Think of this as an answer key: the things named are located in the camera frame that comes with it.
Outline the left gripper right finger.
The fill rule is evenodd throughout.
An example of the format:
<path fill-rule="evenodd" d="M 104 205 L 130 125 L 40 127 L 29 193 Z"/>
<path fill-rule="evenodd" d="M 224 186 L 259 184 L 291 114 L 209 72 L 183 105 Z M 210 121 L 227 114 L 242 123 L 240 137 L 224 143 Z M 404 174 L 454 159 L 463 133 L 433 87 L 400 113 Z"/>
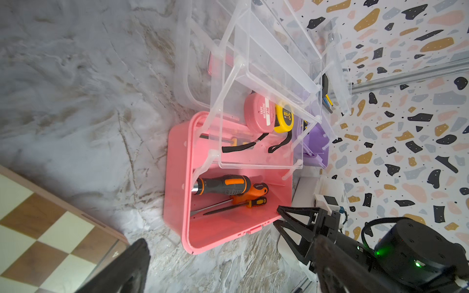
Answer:
<path fill-rule="evenodd" d="M 323 293 L 389 293 L 390 290 L 325 236 L 313 244 L 316 273 Z"/>

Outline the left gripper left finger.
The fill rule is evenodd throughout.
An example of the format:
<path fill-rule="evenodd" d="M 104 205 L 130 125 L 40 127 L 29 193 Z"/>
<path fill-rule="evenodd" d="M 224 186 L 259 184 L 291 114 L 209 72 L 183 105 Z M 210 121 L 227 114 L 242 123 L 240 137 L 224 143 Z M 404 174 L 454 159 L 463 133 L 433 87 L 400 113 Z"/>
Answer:
<path fill-rule="evenodd" d="M 140 238 L 93 279 L 79 293 L 143 293 L 150 265 L 150 251 Z"/>

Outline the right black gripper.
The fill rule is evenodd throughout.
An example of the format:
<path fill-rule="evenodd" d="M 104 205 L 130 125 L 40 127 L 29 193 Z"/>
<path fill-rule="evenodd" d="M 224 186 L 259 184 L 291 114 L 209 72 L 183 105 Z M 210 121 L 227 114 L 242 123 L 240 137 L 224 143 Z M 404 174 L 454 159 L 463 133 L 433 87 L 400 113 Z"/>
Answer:
<path fill-rule="evenodd" d="M 281 219 L 273 225 L 294 256 L 308 265 L 313 260 L 313 239 L 321 230 L 326 210 L 279 206 L 277 212 Z M 300 236 L 299 244 L 288 231 Z M 466 293 L 469 290 L 465 249 L 410 218 L 373 220 L 364 226 L 361 242 L 341 233 L 325 237 L 390 293 Z"/>

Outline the pink toolbox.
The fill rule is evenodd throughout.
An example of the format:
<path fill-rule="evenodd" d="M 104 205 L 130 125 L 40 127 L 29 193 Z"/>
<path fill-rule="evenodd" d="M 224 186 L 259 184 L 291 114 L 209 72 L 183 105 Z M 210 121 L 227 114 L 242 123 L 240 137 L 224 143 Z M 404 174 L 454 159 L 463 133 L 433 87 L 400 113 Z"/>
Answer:
<path fill-rule="evenodd" d="M 179 1 L 164 222 L 198 255 L 278 219 L 322 122 L 322 58 L 302 1 Z"/>

